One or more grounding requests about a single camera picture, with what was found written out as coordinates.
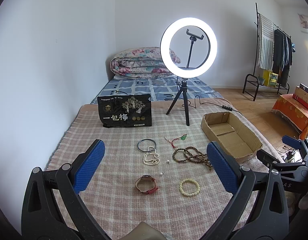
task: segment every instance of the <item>white bead bracelet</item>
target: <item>white bead bracelet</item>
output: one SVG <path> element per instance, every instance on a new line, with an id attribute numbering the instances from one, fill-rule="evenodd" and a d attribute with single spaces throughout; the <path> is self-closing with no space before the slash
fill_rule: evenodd
<path id="1" fill-rule="evenodd" d="M 195 185 L 196 185 L 196 187 L 197 187 L 197 191 L 195 191 L 195 192 L 193 192 L 193 193 L 186 193 L 184 190 L 183 190 L 183 188 L 182 188 L 182 185 L 183 185 L 183 183 L 184 182 L 186 182 L 186 181 L 188 181 L 188 182 L 192 182 L 192 183 L 194 183 Z M 179 184 L 179 189 L 180 189 L 180 192 L 184 195 L 184 196 L 194 196 L 194 195 L 197 195 L 198 193 L 199 193 L 199 191 L 200 191 L 200 186 L 199 186 L 199 184 L 198 184 L 198 182 L 196 181 L 196 180 L 193 180 L 193 179 L 183 179 L 181 182 L 180 182 L 180 184 Z"/>

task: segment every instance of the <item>curtain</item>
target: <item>curtain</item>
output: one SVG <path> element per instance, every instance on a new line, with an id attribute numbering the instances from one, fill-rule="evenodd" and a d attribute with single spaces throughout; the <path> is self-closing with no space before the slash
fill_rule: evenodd
<path id="1" fill-rule="evenodd" d="M 299 14 L 300 23 L 301 23 L 301 31 L 304 33 L 308 33 L 308 16 Z"/>

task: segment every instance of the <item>potted plant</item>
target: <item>potted plant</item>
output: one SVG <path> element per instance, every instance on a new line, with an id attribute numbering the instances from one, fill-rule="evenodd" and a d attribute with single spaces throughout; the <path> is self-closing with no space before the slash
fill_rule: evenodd
<path id="1" fill-rule="evenodd" d="M 260 85 L 264 85 L 265 79 L 260 77 L 260 75 L 258 76 L 258 80 L 259 80 Z"/>

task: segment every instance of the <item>wooden bead bracelet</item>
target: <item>wooden bead bracelet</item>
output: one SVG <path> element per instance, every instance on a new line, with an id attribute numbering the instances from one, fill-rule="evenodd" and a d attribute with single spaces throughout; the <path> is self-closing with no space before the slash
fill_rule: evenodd
<path id="1" fill-rule="evenodd" d="M 193 155 L 189 151 L 189 149 L 195 150 L 198 154 L 197 155 Z M 175 158 L 175 154 L 178 151 L 183 151 L 183 154 L 184 154 L 184 157 L 185 157 L 184 160 L 178 160 L 178 159 Z M 193 163 L 204 163 L 206 166 L 208 166 L 211 169 L 212 165 L 211 165 L 210 161 L 208 160 L 208 158 L 206 158 L 206 156 L 207 156 L 207 154 L 203 154 L 202 152 L 200 152 L 195 147 L 189 146 L 189 147 L 186 147 L 185 149 L 184 148 L 179 148 L 179 149 L 175 150 L 173 155 L 172 155 L 172 158 L 173 158 L 173 160 L 175 160 L 178 163 L 182 163 L 182 162 L 186 162 L 186 161 L 193 162 Z"/>

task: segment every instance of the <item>wristwatch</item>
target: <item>wristwatch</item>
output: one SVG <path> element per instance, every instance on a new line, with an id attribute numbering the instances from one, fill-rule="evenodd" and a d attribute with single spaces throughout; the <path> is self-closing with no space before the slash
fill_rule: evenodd
<path id="1" fill-rule="evenodd" d="M 154 184 L 153 188 L 151 188 L 151 189 L 149 189 L 149 190 L 147 190 L 147 191 L 141 191 L 141 190 L 137 187 L 138 183 L 139 183 L 141 180 L 153 181 L 153 184 Z M 136 189 L 137 189 L 139 192 L 141 192 L 142 194 L 146 194 L 146 195 L 147 195 L 147 194 L 153 194 L 155 191 L 158 190 L 158 187 L 156 187 L 155 179 L 154 179 L 151 175 L 143 175 L 142 177 L 140 177 L 140 178 L 135 182 L 135 187 L 136 187 Z"/>

